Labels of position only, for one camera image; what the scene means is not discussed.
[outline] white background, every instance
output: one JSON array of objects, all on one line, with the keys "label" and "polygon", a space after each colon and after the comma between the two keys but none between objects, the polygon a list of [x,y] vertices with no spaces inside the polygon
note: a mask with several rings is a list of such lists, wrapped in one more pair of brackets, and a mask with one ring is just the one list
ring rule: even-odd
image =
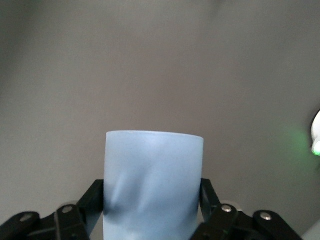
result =
[{"label": "white background", "polygon": [[320,218],[319,12],[311,0],[1,1],[0,222],[80,199],[104,177],[106,132],[149,130],[203,137],[221,199],[303,234]]}]

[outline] metal screw head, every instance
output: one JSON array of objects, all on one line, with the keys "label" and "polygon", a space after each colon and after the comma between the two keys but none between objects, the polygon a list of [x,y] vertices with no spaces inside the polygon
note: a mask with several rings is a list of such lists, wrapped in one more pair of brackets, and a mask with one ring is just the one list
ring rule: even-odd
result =
[{"label": "metal screw head", "polygon": [[32,218],[33,214],[32,213],[26,213],[20,218],[20,222],[25,222],[28,221],[30,218]]},{"label": "metal screw head", "polygon": [[262,212],[260,213],[260,217],[264,220],[270,221],[272,219],[271,215],[269,213],[266,212]]},{"label": "metal screw head", "polygon": [[230,213],[232,211],[232,208],[228,205],[223,205],[222,210],[225,211],[226,213]]},{"label": "metal screw head", "polygon": [[66,214],[66,213],[71,212],[72,209],[73,209],[72,206],[65,206],[65,207],[62,209],[62,212],[63,212],[64,214]]}]

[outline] light blue cup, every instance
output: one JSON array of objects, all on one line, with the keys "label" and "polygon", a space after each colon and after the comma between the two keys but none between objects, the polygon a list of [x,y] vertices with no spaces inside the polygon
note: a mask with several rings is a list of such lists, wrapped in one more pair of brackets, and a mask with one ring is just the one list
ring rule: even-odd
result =
[{"label": "light blue cup", "polygon": [[188,240],[197,228],[204,139],[106,134],[104,240]]}]

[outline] green light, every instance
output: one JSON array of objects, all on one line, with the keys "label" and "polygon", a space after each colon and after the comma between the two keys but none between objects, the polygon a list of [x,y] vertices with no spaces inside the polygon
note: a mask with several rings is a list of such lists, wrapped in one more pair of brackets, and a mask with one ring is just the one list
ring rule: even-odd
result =
[{"label": "green light", "polygon": [[320,141],[312,146],[312,153],[316,156],[320,156]]}]

